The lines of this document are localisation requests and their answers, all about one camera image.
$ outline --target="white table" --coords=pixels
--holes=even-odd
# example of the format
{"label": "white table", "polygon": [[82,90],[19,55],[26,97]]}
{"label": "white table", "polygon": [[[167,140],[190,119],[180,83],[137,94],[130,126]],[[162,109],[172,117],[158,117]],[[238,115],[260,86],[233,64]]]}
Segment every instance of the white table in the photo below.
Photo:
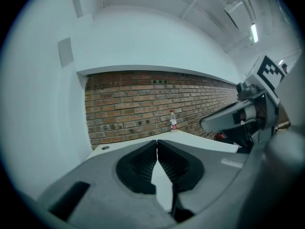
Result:
{"label": "white table", "polygon": [[[112,144],[104,144],[99,145],[88,157],[87,159],[99,155],[99,154],[105,154],[108,152],[111,152],[113,150],[117,150],[120,148],[124,148],[126,146],[146,142],[150,140],[170,140],[177,143],[194,146],[198,148],[204,148],[209,150],[215,150],[215,151],[225,151],[230,153],[236,153],[238,146],[232,145],[232,144],[226,144],[221,143],[217,141],[213,141],[210,139],[206,139],[203,137],[199,137],[196,135],[188,134],[186,132],[177,131],[177,132],[166,132],[158,135],[153,135],[141,139],[136,139],[132,141],[125,141],[120,143],[112,143]],[[170,182],[169,178],[167,177],[166,173],[164,172],[162,166],[157,161],[156,165],[154,166],[153,172],[152,172],[152,183],[156,186],[157,190],[157,200],[160,203],[160,205],[163,207],[163,209],[168,212],[171,210],[172,207],[172,198],[173,198],[173,192],[172,192],[172,183]]]}

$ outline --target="bottle label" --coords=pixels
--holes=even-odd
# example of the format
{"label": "bottle label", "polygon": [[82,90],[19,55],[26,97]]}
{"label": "bottle label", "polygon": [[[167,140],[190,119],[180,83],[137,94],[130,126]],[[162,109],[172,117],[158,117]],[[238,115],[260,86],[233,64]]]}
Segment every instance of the bottle label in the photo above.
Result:
{"label": "bottle label", "polygon": [[170,120],[171,121],[171,129],[177,130],[177,121],[176,120]]}

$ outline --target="ceiling air conditioner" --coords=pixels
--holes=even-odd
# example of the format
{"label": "ceiling air conditioner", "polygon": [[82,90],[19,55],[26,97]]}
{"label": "ceiling air conditioner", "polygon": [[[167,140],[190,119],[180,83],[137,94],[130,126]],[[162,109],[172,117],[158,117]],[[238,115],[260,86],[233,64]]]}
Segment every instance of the ceiling air conditioner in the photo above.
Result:
{"label": "ceiling air conditioner", "polygon": [[236,0],[224,8],[239,31],[248,30],[255,20],[255,14],[250,0]]}

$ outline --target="ceiling light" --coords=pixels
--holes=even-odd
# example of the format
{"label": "ceiling light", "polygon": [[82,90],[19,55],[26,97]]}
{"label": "ceiling light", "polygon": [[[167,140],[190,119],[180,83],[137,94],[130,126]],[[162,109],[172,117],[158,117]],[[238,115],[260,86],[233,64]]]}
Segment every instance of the ceiling light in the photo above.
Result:
{"label": "ceiling light", "polygon": [[252,30],[252,35],[253,35],[253,38],[254,38],[254,42],[257,42],[258,41],[258,37],[257,37],[257,31],[256,31],[255,24],[252,24],[251,30]]}

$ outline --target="person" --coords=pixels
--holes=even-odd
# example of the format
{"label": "person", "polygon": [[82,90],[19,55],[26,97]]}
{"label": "person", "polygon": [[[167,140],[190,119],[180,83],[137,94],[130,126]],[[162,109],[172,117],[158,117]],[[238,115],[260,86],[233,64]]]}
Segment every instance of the person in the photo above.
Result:
{"label": "person", "polygon": [[287,74],[287,64],[283,63],[282,64],[282,69]]}

